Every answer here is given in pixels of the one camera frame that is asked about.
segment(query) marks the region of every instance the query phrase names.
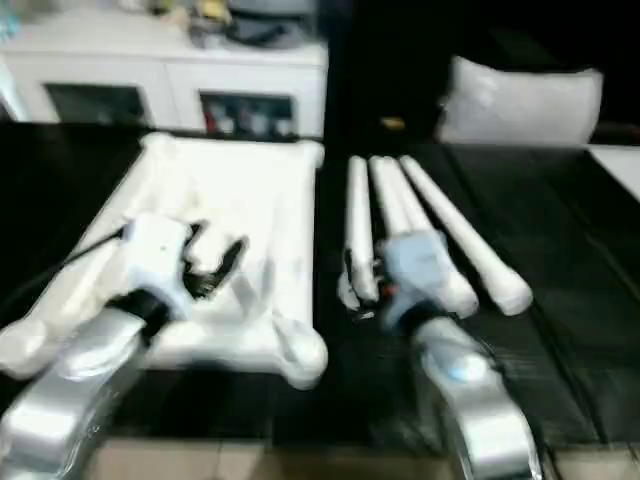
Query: floor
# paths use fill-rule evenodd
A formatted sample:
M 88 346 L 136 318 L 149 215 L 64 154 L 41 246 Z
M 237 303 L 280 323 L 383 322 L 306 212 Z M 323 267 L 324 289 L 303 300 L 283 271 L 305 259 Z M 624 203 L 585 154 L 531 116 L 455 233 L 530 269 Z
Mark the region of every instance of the floor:
M 558 454 L 561 480 L 640 480 L 627 450 Z M 445 460 L 327 452 L 265 450 L 257 445 L 109 441 L 98 453 L 92 480 L 450 480 Z

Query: white foam tube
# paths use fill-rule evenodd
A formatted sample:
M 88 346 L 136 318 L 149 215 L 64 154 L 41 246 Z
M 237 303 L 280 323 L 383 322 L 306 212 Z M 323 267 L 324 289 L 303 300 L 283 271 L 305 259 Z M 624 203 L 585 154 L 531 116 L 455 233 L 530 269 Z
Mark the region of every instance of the white foam tube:
M 351 249 L 354 270 L 353 288 L 358 295 L 377 300 L 378 290 L 373 276 L 373 238 L 369 211 L 367 162 L 360 157 L 349 160 L 347 179 L 347 223 L 345 246 Z
M 477 269 L 493 301 L 505 315 L 523 312 L 533 301 L 529 285 L 507 266 L 469 221 L 411 157 L 400 159 L 418 191 Z
M 422 205 L 413 193 L 409 181 L 406 179 L 400 166 L 392 158 L 385 159 L 388 177 L 405 209 L 405 213 L 415 230 L 433 232 L 437 234 L 429 217 L 425 213 Z M 447 270 L 448 276 L 442 291 L 439 292 L 439 299 L 442 306 L 449 312 L 456 313 L 461 318 L 473 315 L 478 309 L 478 297 L 476 292 L 466 278 L 458 271 L 451 261 L 446 246 L 441 242 L 439 251 L 439 261 L 443 268 Z
M 371 158 L 373 183 L 380 198 L 380 210 L 382 210 L 387 236 L 393 237 L 410 232 L 412 227 L 393 185 L 388 178 L 385 178 L 386 169 L 384 163 L 384 159 L 380 157 Z
M 277 208 L 269 256 L 274 268 L 271 306 L 280 338 L 284 374 L 306 384 L 327 364 L 327 348 L 313 329 L 313 210 L 315 169 L 302 175 L 302 185 L 286 187 Z

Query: white pillow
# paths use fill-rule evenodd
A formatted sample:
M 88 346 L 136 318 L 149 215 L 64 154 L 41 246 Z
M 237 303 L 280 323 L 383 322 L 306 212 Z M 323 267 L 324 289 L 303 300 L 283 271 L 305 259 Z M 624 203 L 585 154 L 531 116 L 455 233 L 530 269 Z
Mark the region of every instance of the white pillow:
M 602 75 L 508 73 L 456 57 L 440 139 L 575 145 L 598 121 Z

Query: white cabinet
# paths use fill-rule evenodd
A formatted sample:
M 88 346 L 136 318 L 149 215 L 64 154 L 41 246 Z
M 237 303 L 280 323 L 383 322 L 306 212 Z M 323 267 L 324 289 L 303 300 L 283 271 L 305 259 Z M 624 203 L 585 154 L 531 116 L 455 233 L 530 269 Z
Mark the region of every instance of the white cabinet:
M 0 47 L 29 120 L 145 124 L 229 138 L 321 137 L 328 55 L 321 44 L 193 47 L 158 19 L 75 9 Z
M 281 136 L 322 136 L 324 69 L 201 63 L 170 64 L 167 71 L 184 128 L 211 131 L 215 121 L 215 130 L 230 135 L 251 131 L 272 137 L 273 130 Z
M 33 121 L 180 126 L 155 60 L 8 55 L 6 63 Z

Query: black cable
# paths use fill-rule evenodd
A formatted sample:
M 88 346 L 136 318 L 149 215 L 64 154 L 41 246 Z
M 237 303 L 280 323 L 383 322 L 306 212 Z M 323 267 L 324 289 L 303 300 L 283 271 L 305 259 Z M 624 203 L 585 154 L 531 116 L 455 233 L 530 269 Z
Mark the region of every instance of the black cable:
M 39 287 L 45 281 L 51 280 L 58 272 L 60 272 L 67 265 L 75 262 L 79 258 L 84 257 L 86 254 L 93 252 L 97 248 L 100 248 L 104 244 L 114 240 L 116 238 L 121 238 L 122 233 L 124 232 L 124 227 L 119 228 L 115 232 L 107 235 L 106 237 L 101 238 L 95 243 L 89 245 L 86 248 L 83 248 L 79 252 L 73 253 L 66 257 L 64 260 L 54 263 L 53 265 L 47 267 L 41 272 L 35 274 L 33 277 L 29 278 L 23 284 L 19 285 L 15 288 L 7 297 L 5 297 L 2 304 L 0 304 L 0 318 L 6 313 L 6 311 L 20 298 L 29 293 L 31 290 Z

